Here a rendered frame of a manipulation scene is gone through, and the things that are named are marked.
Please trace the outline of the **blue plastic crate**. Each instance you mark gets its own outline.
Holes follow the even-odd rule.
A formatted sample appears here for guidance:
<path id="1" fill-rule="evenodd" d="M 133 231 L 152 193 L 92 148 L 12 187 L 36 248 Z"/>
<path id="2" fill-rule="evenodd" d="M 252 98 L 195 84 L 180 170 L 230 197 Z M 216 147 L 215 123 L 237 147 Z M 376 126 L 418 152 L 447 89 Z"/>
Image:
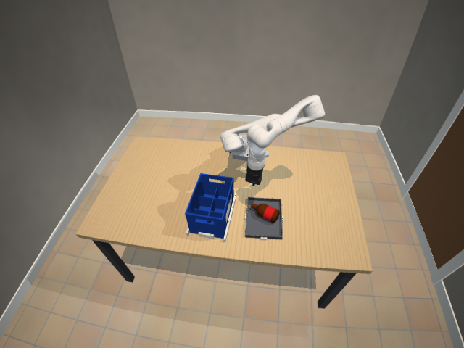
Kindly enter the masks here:
<path id="1" fill-rule="evenodd" d="M 211 182 L 209 179 L 225 183 Z M 200 173 L 185 212 L 190 233 L 209 233 L 224 239 L 233 198 L 232 177 Z"/>

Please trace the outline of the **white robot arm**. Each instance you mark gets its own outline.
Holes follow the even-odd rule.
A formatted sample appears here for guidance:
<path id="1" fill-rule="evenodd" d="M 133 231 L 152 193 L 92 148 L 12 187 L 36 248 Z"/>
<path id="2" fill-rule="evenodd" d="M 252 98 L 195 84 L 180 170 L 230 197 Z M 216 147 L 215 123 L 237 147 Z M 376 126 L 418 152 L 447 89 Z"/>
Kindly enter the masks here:
<path id="1" fill-rule="evenodd" d="M 304 116 L 297 117 L 301 111 L 303 111 Z M 249 145 L 250 160 L 261 162 L 265 158 L 265 148 L 280 134 L 291 127 L 310 123 L 324 116 L 325 112 L 320 97 L 318 95 L 308 96 L 282 115 L 268 115 L 252 123 L 227 130 L 220 134 L 220 138 L 226 152 L 242 153 L 247 150 Z M 239 136 L 240 133 L 247 133 L 248 143 L 243 139 L 243 136 Z"/>

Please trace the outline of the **brown bottle with red label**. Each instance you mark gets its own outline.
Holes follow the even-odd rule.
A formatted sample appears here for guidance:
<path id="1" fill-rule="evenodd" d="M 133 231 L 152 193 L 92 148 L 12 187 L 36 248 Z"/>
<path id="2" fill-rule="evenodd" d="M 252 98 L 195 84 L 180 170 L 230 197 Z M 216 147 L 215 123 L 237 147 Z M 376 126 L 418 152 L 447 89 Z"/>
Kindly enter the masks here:
<path id="1" fill-rule="evenodd" d="M 274 207 L 271 207 L 267 204 L 256 205 L 252 203 L 251 208 L 255 209 L 257 214 L 266 220 L 269 220 L 272 223 L 275 223 L 280 215 L 280 211 Z"/>

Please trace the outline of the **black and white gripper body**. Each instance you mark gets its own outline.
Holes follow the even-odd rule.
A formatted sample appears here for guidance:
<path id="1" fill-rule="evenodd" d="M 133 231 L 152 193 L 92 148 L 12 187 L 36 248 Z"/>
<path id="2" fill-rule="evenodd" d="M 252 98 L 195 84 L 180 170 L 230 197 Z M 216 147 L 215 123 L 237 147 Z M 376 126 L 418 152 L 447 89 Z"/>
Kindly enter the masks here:
<path id="1" fill-rule="evenodd" d="M 266 157 L 269 157 L 269 152 L 268 151 L 265 152 L 265 158 Z M 246 169 L 247 174 L 246 174 L 245 181 L 260 185 L 261 180 L 262 180 L 263 168 L 265 166 L 264 163 L 265 163 L 265 159 L 263 161 L 261 161 L 261 162 L 253 162 L 248 157 L 248 161 L 247 161 L 247 164 L 246 164 L 247 165 L 247 169 Z"/>

